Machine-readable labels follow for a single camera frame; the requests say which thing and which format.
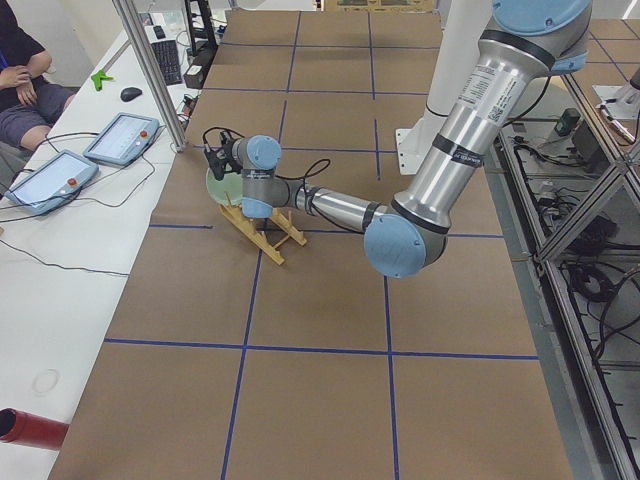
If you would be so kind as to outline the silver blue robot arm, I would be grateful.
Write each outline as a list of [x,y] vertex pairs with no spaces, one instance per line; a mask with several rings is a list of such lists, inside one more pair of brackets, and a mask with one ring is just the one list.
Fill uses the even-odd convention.
[[371,265],[387,277],[418,273],[443,254],[450,210],[529,83],[581,69],[587,56],[589,1],[496,1],[478,40],[479,59],[409,187],[383,206],[322,187],[305,176],[282,177],[272,137],[221,137],[205,157],[214,177],[237,173],[241,209],[268,218],[280,207],[361,233]]

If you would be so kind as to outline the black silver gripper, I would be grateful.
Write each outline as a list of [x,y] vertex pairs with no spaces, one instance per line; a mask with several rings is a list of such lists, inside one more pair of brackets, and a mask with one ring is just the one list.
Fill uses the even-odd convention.
[[209,168],[216,180],[223,180],[225,173],[240,173],[243,168],[243,160],[240,156],[240,147],[243,139],[227,139],[221,143],[219,157],[216,154],[209,156]]

